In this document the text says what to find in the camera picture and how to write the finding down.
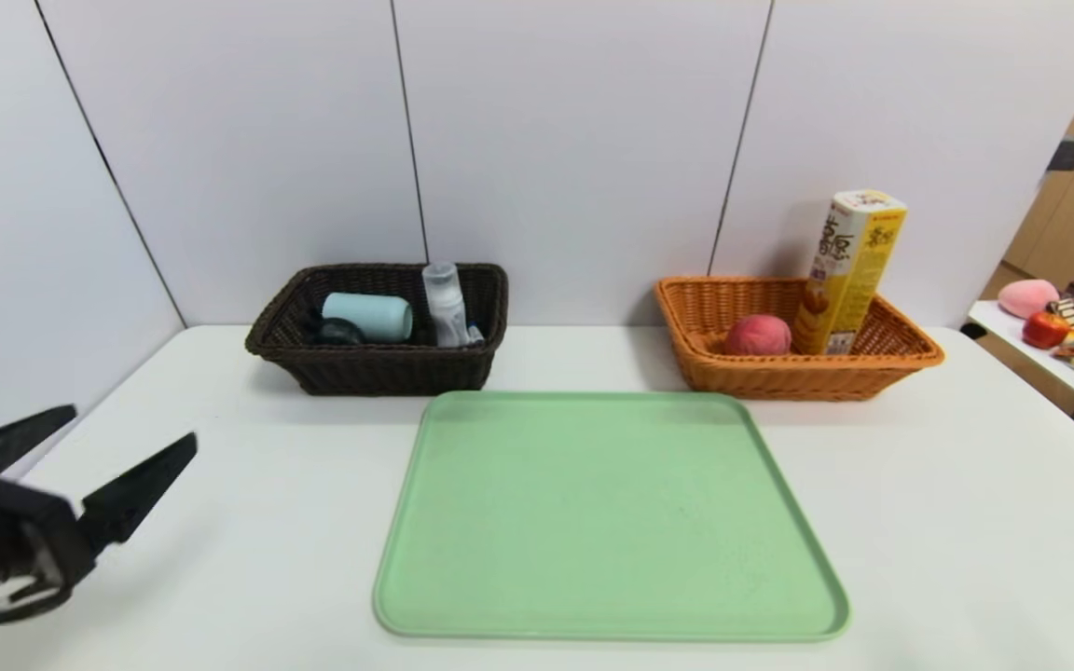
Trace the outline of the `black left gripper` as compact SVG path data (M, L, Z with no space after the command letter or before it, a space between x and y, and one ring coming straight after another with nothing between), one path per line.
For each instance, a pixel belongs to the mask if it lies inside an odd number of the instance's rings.
M0 476L76 417L64 404L1 425ZM77 519L86 542L66 500L0 479L0 625L64 606L95 568L92 553L128 542L197 453L195 433L185 434L87 494Z

